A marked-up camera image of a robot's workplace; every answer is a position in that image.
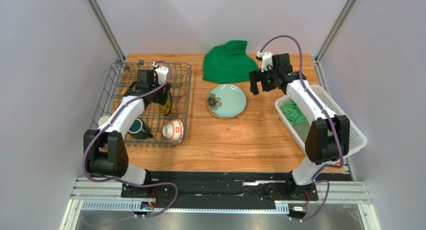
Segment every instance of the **green towel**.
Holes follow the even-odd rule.
[[[246,54],[246,47],[244,40],[213,47],[204,57],[202,79],[219,84],[249,80],[249,72],[258,69],[258,65]]]
[[[292,126],[307,121],[305,115],[293,100],[284,103],[279,109],[284,113]]]

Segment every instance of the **metal dish rack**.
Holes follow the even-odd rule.
[[[176,145],[181,143],[186,137],[186,128],[188,122],[188,107],[190,102],[191,88],[191,66],[188,63],[174,62],[171,66],[171,113],[164,115],[160,111],[160,107],[156,103],[150,104],[146,110],[139,115],[145,123],[150,127],[153,134],[152,138],[145,140],[134,139],[131,135],[126,134],[124,142],[128,145]],[[98,128],[98,119],[104,115],[112,115],[115,109],[120,105],[123,94],[129,86],[136,80],[139,69],[153,69],[153,63],[129,63],[114,62],[111,64],[108,76],[102,89],[96,111],[93,116],[91,129]],[[167,140],[162,133],[163,126],[172,119],[180,119],[183,123],[182,141],[174,143]]]

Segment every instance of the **light blue plate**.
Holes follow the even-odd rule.
[[[246,95],[237,86],[221,84],[214,88],[206,98],[207,107],[219,118],[232,118],[244,111]]]

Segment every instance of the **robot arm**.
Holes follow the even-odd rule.
[[[266,92],[276,88],[281,89],[298,105],[310,124],[305,142],[305,158],[292,172],[292,178],[287,181],[290,189],[289,195],[297,198],[300,193],[305,192],[304,189],[313,183],[313,177],[318,170],[322,169],[324,165],[339,160],[336,142],[333,136],[328,135],[331,126],[323,110],[330,115],[338,132],[343,156],[349,152],[350,121],[346,115],[338,116],[330,110],[311,90],[304,75],[300,79],[299,72],[293,72],[289,54],[273,55],[270,52],[258,52],[257,59],[262,61],[262,65],[260,69],[249,73],[250,91],[254,95],[259,93],[257,82],[261,82],[262,90]]]
[[[104,177],[116,177],[133,184],[145,184],[147,170],[138,168],[129,163],[129,158],[124,143],[127,131],[137,116],[141,115],[146,107],[153,103],[164,105],[169,96],[171,84],[165,84],[169,69],[157,66],[154,70],[138,70],[135,81],[124,94],[121,104],[112,116],[96,130],[87,130],[84,134],[84,149],[89,151],[86,159],[88,173]],[[90,142],[101,129],[105,131],[96,139],[89,149]],[[99,148],[107,146],[108,152]]]

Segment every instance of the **wood grain surface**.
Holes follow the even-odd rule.
[[[127,62],[165,60],[187,62],[192,81],[186,139],[174,147],[127,146],[129,161],[149,170],[288,172],[304,158],[278,117],[275,101],[283,93],[276,89],[252,95],[250,82],[235,83],[246,97],[244,112],[235,118],[219,119],[206,106],[208,93],[218,86],[203,80],[205,54],[129,54]],[[299,55],[290,55],[293,70]],[[303,56],[303,73],[311,85],[318,84],[312,57]]]

